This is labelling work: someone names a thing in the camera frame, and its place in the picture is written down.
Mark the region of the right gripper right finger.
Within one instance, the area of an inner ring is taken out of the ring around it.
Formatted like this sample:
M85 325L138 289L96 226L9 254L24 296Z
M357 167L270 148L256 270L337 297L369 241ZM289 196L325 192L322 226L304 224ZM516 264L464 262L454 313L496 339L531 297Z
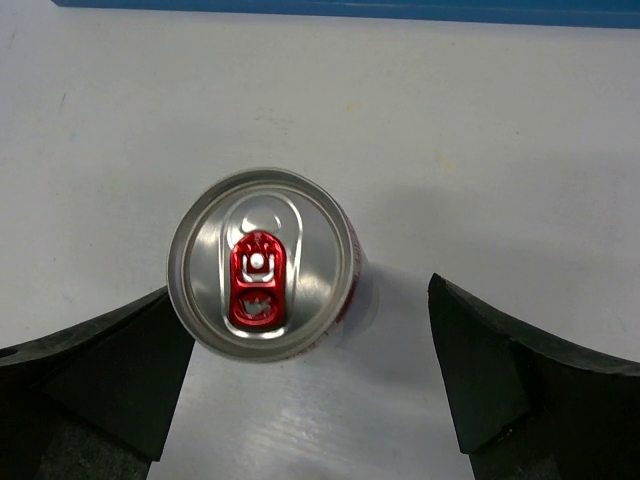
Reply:
M428 307L475 478L638 478L638 363L518 320L439 275Z

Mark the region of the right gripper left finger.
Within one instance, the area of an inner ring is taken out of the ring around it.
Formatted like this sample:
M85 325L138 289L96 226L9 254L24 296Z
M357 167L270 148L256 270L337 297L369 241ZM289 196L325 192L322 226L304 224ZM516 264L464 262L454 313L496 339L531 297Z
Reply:
M161 288L2 348L2 478L146 478L161 458L193 346Z

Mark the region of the red bull can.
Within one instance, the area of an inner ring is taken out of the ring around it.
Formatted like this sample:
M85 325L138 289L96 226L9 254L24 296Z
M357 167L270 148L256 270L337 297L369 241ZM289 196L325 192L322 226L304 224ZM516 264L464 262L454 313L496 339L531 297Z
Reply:
M318 184L276 168L235 173L197 199L172 238L167 288L198 343L252 363L357 335L378 303L342 206Z

